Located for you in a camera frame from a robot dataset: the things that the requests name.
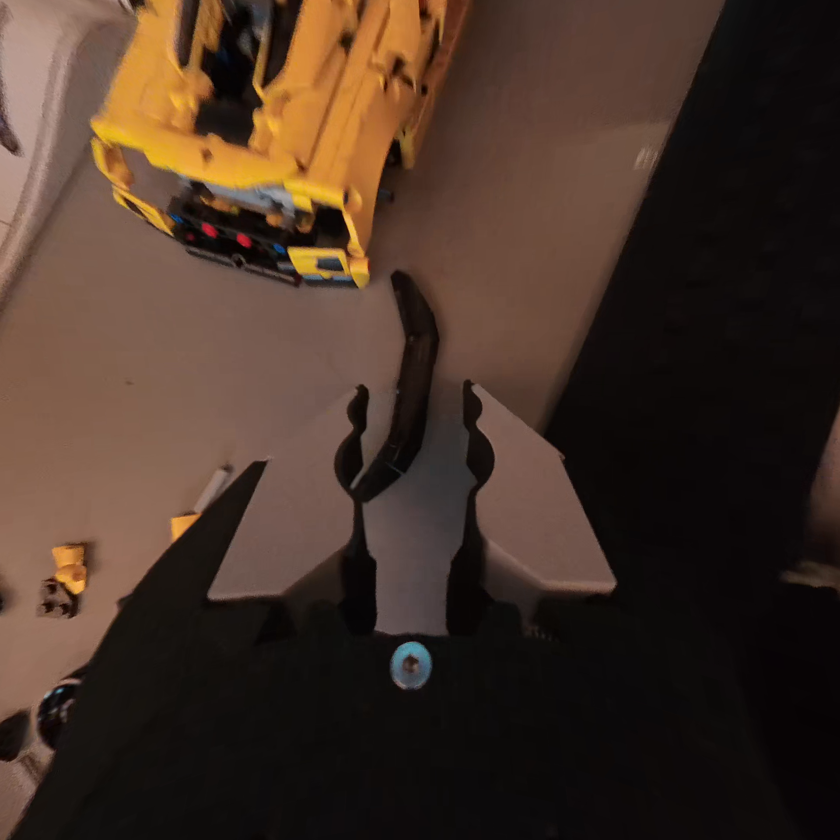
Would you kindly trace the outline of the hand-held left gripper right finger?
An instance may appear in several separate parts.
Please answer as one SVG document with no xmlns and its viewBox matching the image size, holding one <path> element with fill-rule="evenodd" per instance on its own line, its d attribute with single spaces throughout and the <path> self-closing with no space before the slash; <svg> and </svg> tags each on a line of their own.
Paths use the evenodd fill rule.
<svg viewBox="0 0 840 840">
<path fill-rule="evenodd" d="M 591 596 L 616 578 L 560 452 L 482 386 L 465 381 L 474 480 L 448 588 L 461 596 Z"/>
</svg>

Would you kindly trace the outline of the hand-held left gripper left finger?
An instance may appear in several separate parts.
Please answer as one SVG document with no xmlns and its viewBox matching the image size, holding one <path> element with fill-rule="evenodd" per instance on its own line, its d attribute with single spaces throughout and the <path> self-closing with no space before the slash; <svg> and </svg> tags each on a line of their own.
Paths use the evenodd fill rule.
<svg viewBox="0 0 840 840">
<path fill-rule="evenodd" d="M 354 495 L 369 401 L 355 386 L 267 457 L 211 601 L 375 599 L 376 561 Z"/>
</svg>

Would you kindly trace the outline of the black curved brick piece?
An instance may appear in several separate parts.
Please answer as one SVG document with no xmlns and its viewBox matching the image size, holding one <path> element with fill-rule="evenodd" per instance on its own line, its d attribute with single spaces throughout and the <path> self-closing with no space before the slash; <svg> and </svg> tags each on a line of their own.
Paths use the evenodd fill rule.
<svg viewBox="0 0 840 840">
<path fill-rule="evenodd" d="M 415 280 L 396 270 L 391 283 L 404 332 L 404 348 L 388 435 L 354 487 L 354 497 L 361 503 L 377 498 L 402 478 L 421 450 L 438 356 L 436 318 Z"/>
</svg>

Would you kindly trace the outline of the scattered small brick pieces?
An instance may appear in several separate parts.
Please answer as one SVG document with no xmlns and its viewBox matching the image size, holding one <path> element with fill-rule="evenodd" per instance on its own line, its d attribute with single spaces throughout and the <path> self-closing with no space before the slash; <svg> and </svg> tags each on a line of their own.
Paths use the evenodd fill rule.
<svg viewBox="0 0 840 840">
<path fill-rule="evenodd" d="M 221 495 L 233 474 L 231 465 L 215 469 L 192 508 L 170 520 L 172 543 L 178 541 Z M 37 616 L 70 619 L 78 613 L 81 594 L 88 585 L 87 551 L 88 546 L 81 542 L 59 545 L 51 550 L 55 569 L 40 584 Z"/>
</svg>

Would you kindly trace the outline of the yellow brick toy car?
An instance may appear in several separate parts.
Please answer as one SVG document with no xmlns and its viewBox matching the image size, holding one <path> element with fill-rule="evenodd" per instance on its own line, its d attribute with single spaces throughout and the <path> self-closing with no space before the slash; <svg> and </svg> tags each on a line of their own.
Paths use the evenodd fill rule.
<svg viewBox="0 0 840 840">
<path fill-rule="evenodd" d="M 388 165 L 412 169 L 470 2 L 142 2 L 98 114 L 115 202 L 187 253 L 363 289 Z"/>
</svg>

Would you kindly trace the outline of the grey desk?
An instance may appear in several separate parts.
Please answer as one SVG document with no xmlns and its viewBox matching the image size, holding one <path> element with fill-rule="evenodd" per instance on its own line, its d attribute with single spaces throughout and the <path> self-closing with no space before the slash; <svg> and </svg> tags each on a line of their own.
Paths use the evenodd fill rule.
<svg viewBox="0 0 840 840">
<path fill-rule="evenodd" d="M 215 468 L 265 459 L 357 385 L 365 457 L 403 353 L 390 274 L 440 334 L 429 425 L 366 507 L 387 634 L 445 630 L 470 485 L 465 380 L 543 430 L 723 2 L 474 2 L 364 290 L 209 264 L 118 209 L 85 161 L 2 315 L 2 718 L 95 651 Z M 51 550 L 87 545 L 70 619 L 37 616 Z"/>
</svg>

